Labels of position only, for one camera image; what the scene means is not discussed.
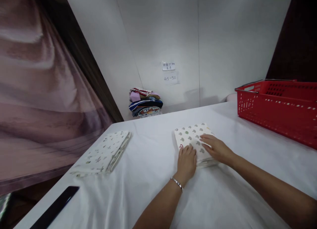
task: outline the white fabric with green print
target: white fabric with green print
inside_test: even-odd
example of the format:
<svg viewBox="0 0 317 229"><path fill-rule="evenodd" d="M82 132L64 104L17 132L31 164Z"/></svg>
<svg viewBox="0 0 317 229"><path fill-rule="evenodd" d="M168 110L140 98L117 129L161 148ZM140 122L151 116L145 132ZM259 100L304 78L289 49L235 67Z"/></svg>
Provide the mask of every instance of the white fabric with green print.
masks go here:
<svg viewBox="0 0 317 229"><path fill-rule="evenodd" d="M183 146L192 144L193 148L197 151L197 166L207 167L210 165L218 164L212 156L202 147L202 141L199 136L203 134L214 135L206 123L195 124L193 126L176 128L174 130L175 138L177 141L178 150Z"/></svg>
<svg viewBox="0 0 317 229"><path fill-rule="evenodd" d="M129 131L107 134L96 147L89 148L87 157L76 162L71 168L71 174L85 177L112 172L131 136L132 133Z"/></svg>

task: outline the smartphone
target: smartphone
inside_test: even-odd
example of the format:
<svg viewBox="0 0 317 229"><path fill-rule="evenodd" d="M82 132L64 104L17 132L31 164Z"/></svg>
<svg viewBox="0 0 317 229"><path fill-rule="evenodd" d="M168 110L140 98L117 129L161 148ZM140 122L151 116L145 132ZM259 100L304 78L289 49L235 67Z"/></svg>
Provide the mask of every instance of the smartphone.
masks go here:
<svg viewBox="0 0 317 229"><path fill-rule="evenodd" d="M62 211L70 199L78 191L79 187L69 186L65 191L55 200L55 202L42 214L42 216L31 226L30 229L46 229Z"/></svg>

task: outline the bangle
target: bangle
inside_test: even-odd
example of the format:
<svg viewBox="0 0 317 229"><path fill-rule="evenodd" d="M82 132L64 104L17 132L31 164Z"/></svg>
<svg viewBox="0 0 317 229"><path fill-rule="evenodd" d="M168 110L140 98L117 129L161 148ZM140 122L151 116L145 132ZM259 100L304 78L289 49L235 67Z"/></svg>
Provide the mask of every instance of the bangle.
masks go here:
<svg viewBox="0 0 317 229"><path fill-rule="evenodd" d="M176 180L174 179L173 177L171 177L170 179L174 180L175 183L177 183L177 185L181 188L181 190L183 191L183 187L181 186L181 184Z"/></svg>

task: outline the basket handle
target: basket handle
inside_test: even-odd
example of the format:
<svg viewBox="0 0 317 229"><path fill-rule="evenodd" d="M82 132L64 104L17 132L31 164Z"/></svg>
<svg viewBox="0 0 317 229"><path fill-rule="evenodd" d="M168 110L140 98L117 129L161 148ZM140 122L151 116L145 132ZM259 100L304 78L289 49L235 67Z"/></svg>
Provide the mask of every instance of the basket handle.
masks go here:
<svg viewBox="0 0 317 229"><path fill-rule="evenodd" d="M247 86L247 85L249 85L249 84L254 84L254 83L257 83L257 82L260 82L260 81L267 81L267 80L270 80L270 81L294 81L294 82L296 81L296 80L279 80L279 79L261 79L261 80L258 80L258 81L253 81L253 82L250 82L250 83L241 85L240 87L237 87L237 88L235 88L234 90L235 90L235 91L249 92L249 93L258 94L258 93L259 93L258 91L239 90L239 88L241 88L241 87L243 87L243 86Z"/></svg>

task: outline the white wall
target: white wall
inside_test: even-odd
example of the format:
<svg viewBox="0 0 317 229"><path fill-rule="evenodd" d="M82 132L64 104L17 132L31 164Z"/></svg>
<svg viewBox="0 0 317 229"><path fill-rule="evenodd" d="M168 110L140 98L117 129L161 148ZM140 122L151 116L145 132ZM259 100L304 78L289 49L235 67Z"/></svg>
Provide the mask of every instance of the white wall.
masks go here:
<svg viewBox="0 0 317 229"><path fill-rule="evenodd" d="M158 92L163 112L199 107L198 0L118 0L145 89ZM174 61L181 84L164 83L160 61Z"/></svg>
<svg viewBox="0 0 317 229"><path fill-rule="evenodd" d="M290 0L68 0L125 120L128 91L158 92L163 112L223 101L264 78ZM166 86L161 61L180 84Z"/></svg>
<svg viewBox="0 0 317 229"><path fill-rule="evenodd" d="M264 79L291 0L198 0L200 105Z"/></svg>

